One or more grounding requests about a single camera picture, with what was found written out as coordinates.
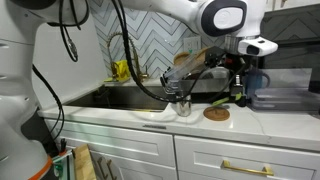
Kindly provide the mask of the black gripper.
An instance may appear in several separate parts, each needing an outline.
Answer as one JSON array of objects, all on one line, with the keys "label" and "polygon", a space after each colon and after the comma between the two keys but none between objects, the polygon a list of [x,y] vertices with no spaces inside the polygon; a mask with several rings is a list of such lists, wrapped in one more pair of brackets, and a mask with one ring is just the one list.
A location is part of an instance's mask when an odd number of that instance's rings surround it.
[{"label": "black gripper", "polygon": [[[228,86],[230,88],[242,86],[243,73],[247,68],[245,57],[227,54],[225,57],[225,68],[228,69],[230,72]],[[242,106],[242,92],[243,87],[237,87],[237,93],[235,95],[235,104],[238,106]]]}]

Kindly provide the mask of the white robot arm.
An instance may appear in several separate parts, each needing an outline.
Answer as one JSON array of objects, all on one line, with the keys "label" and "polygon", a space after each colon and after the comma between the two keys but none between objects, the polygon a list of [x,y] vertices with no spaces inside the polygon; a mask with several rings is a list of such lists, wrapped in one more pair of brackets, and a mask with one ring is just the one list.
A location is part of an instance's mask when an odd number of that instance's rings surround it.
[{"label": "white robot arm", "polygon": [[[278,45],[260,36],[267,0],[116,0],[125,8],[157,12],[193,32],[226,36],[234,53],[266,56]],[[84,24],[88,0],[0,0],[0,180],[40,180],[50,169],[43,145],[26,138],[21,126],[37,110],[32,64],[38,27]]]}]

